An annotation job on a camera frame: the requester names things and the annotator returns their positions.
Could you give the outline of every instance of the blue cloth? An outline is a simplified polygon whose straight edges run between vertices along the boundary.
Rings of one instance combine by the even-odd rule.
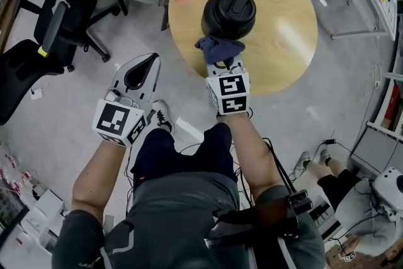
[[[139,178],[144,177],[140,183],[190,171],[219,173],[237,182],[231,142],[228,125],[220,122],[204,132],[204,141],[196,153],[187,156],[176,152],[174,139],[168,131],[154,129],[144,139],[131,172]]]
[[[245,44],[237,40],[222,40],[208,36],[199,39],[195,47],[203,51],[207,64],[214,64],[239,55],[245,49]]]

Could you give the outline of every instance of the person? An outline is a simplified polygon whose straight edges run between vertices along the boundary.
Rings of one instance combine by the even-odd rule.
[[[162,101],[153,105],[157,128],[144,139],[132,173],[139,178],[126,219],[103,234],[103,212],[125,148],[103,141],[76,180],[72,212],[52,257],[53,269],[71,268],[249,268],[246,249],[206,247],[213,212],[239,209],[232,139],[256,204],[282,198],[288,190],[273,156],[246,113],[217,117],[193,156],[175,151],[174,124]],[[310,218],[298,216],[298,238],[287,241],[297,268],[323,269],[324,245]]]
[[[295,167],[295,173],[299,171],[308,171],[315,178],[337,220],[350,234],[348,244],[342,246],[342,256],[354,251],[378,256],[402,235],[402,224],[389,221],[369,178],[361,179],[348,171],[327,149],[321,152],[319,164],[311,160],[308,152],[303,152]]]

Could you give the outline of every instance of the sneaker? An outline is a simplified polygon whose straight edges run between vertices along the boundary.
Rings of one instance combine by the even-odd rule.
[[[331,159],[332,159],[332,156],[330,155],[330,152],[327,149],[323,149],[321,152],[321,161],[319,163],[325,164],[327,166],[327,163]]]
[[[158,123],[157,126],[166,125],[169,127],[169,132],[175,131],[175,124],[169,117],[168,107],[162,100],[155,101],[152,104],[152,109],[157,112]]]
[[[217,114],[215,117],[217,118],[217,123],[223,122],[223,123],[228,124],[227,116],[221,115],[220,112],[217,111]]]
[[[299,177],[305,170],[306,170],[306,165],[311,162],[309,153],[307,151],[304,151],[300,159],[298,160],[298,163],[295,165],[293,174],[294,177],[297,178]]]

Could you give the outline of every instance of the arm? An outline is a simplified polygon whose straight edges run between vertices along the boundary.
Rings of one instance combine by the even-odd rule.
[[[227,115],[239,166],[251,188],[253,198],[272,186],[284,185],[273,155],[246,113]]]
[[[345,255],[348,255],[348,254],[352,253],[357,248],[357,245],[358,245],[358,243],[360,243],[361,240],[362,240],[362,236],[354,236],[354,237],[352,237],[346,243],[346,245],[344,246],[344,253],[345,254],[343,254],[343,251],[342,251],[341,252],[342,256],[345,256]]]
[[[72,210],[84,210],[102,224],[125,151],[125,147],[102,141],[74,184]]]

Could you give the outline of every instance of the chair armrest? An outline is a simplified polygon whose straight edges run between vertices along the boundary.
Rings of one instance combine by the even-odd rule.
[[[42,56],[47,57],[52,51],[52,47],[56,41],[57,35],[59,34],[60,27],[62,26],[64,15],[68,9],[69,8],[67,7],[66,3],[59,3],[59,5],[57,5],[45,37],[43,38],[42,46],[38,50],[39,54]]]

